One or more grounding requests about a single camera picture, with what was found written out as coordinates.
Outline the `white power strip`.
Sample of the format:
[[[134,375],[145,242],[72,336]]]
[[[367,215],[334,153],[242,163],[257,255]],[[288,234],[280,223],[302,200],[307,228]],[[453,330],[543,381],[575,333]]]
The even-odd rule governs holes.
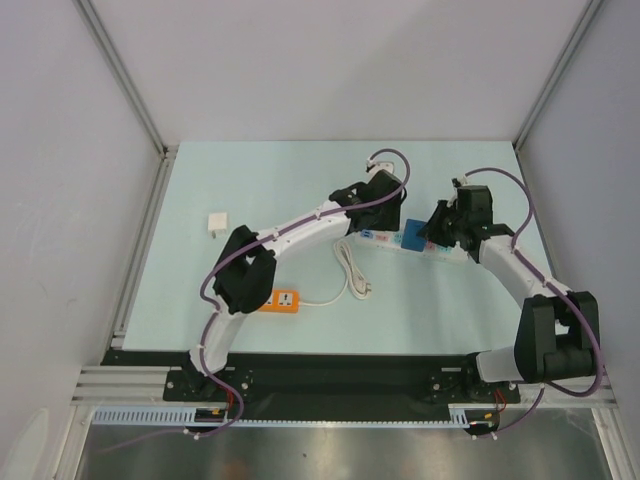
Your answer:
[[[428,240],[404,239],[404,231],[363,230],[355,234],[354,241],[362,246],[419,256],[430,260],[461,264],[468,260],[466,252],[458,247],[443,247]]]

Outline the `blue cube adapter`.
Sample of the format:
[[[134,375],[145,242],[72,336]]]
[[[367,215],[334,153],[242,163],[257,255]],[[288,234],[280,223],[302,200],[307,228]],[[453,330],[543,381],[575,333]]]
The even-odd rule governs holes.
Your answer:
[[[422,253],[427,245],[427,240],[421,234],[425,226],[425,221],[407,219],[403,230],[401,248],[411,252]]]

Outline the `white charger plug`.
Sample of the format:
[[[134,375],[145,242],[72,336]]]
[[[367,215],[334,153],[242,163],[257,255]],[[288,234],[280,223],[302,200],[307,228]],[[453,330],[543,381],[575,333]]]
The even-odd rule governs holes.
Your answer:
[[[210,213],[207,217],[207,231],[212,238],[227,234],[229,219],[227,212]]]

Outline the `orange power strip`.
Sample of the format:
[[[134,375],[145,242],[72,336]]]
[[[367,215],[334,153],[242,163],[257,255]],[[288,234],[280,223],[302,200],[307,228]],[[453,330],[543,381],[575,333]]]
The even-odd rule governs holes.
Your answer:
[[[300,297],[295,290],[274,289],[267,301],[258,309],[262,313],[296,314]]]

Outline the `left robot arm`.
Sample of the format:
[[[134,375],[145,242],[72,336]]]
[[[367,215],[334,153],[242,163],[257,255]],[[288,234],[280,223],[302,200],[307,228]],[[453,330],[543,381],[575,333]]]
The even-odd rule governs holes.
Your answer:
[[[187,389],[202,400],[219,392],[218,372],[226,366],[246,317],[269,299],[281,263],[324,241],[362,230],[398,229],[407,182],[380,170],[366,182],[334,191],[311,212],[282,225],[262,231],[241,225],[233,230],[199,289],[213,312],[182,366]]]

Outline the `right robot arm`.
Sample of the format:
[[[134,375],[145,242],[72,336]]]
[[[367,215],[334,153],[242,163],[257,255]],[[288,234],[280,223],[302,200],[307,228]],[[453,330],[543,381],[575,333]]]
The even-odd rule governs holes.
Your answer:
[[[420,236],[464,251],[520,309],[513,345],[474,354],[475,367],[461,376],[463,393],[484,401],[498,382],[514,382],[545,384],[575,398],[593,395],[604,376],[595,297],[558,282],[529,260],[517,232],[495,223],[488,187],[455,182],[454,190],[452,199],[438,201]]]

